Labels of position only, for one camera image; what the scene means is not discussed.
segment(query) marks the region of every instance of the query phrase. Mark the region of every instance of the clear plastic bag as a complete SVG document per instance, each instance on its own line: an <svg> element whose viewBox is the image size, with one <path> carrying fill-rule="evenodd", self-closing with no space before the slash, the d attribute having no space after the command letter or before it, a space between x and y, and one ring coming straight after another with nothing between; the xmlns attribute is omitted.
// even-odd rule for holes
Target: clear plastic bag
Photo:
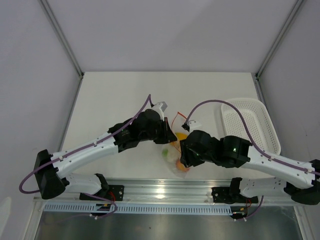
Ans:
<svg viewBox="0 0 320 240"><path fill-rule="evenodd" d="M176 116L172 120L171 130L177 137L178 141L165 144L162 147L162 158L168 168L179 178L185 178L189 171L189 168L186 168L182 163L180 163L180 140L186 139L189 134L188 131L181 127L186 119L187 118L182 113L177 112Z"/></svg>

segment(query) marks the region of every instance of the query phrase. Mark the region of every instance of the metal corner post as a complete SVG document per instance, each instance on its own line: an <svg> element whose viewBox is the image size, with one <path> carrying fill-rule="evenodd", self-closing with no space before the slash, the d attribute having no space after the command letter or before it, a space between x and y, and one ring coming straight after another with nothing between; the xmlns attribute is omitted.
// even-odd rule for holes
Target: metal corner post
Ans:
<svg viewBox="0 0 320 240"><path fill-rule="evenodd" d="M292 24L294 23L295 19L297 18L297 16L299 15L299 12L301 11L304 3L307 0L297 0L294 4L294 6L292 7L287 19L285 20L284 24L281 27L280 32L278 33L277 37L275 38L275 40L273 41L271 48L269 49L269 51L267 52L266 56L264 57L257 73L256 73L256 78L259 81L262 73L264 72L264 70L266 69L268 63L270 62L270 60L272 59L272 57L274 56L274 54L276 53L276 51L278 50L280 44L282 43L282 41L284 40L285 36L287 35L290 27L292 26Z"/></svg>
<svg viewBox="0 0 320 240"><path fill-rule="evenodd" d="M46 15L48 21L50 22L53 31L55 32L59 42L61 43L66 55L68 56L68 58L70 59L75 71L77 72L77 74L79 76L83 76L83 72L80 68L80 65L75 57L74 52L72 51L67 38L64 34L64 32L62 31L62 28L60 27L57 18L55 17L49 3L47 0L38 0L39 4L41 5L41 8L44 12L44 14Z"/></svg>

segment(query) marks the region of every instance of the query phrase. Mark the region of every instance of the white table surface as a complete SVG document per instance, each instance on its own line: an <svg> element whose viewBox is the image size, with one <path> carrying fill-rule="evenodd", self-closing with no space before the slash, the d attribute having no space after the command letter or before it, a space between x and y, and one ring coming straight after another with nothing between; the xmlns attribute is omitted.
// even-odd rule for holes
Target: white table surface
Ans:
<svg viewBox="0 0 320 240"><path fill-rule="evenodd" d="M231 98L258 99L251 73L228 72L86 72L75 103L63 149L93 140L117 123L131 118L148 94L153 103L165 101L165 115L171 122L177 111L190 113L205 100ZM225 136L221 104L198 108L192 119L216 138ZM162 146L152 141L136 148L98 159L77 169L81 174L103 174L106 178L178 179L165 164ZM259 171L219 167L204 163L192 167L186 179L228 180L234 177L267 178Z"/></svg>

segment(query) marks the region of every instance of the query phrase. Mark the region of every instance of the white plastic tray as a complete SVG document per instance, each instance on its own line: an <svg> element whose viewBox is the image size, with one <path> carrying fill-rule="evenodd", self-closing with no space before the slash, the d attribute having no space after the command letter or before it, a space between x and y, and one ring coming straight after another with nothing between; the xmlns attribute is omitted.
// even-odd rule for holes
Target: white plastic tray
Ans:
<svg viewBox="0 0 320 240"><path fill-rule="evenodd" d="M254 141L259 147L268 152L280 154L281 146L276 130L262 102L252 98L233 98L227 100L227 102L239 109ZM226 135L249 140L243 123L234 109L222 104L221 113Z"/></svg>

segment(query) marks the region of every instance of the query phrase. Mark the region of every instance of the white tabletop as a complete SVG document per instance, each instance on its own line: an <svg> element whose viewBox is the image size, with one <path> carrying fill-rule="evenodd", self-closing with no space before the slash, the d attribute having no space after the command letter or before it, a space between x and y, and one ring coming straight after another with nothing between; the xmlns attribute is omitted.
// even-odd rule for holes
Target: white tabletop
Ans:
<svg viewBox="0 0 320 240"><path fill-rule="evenodd" d="M151 94L154 103L165 101L165 115L171 121L177 111L190 113L205 100L254 98L257 93L251 73L228 72L86 72L75 103L63 149L93 140L117 123L131 118ZM221 105L208 103L192 119L216 138L225 136ZM178 179L162 157L162 146L152 141L136 148L96 160L77 169L82 174L103 174L106 178ZM204 163L192 167L186 179L228 180L234 177L266 178L262 172Z"/></svg>

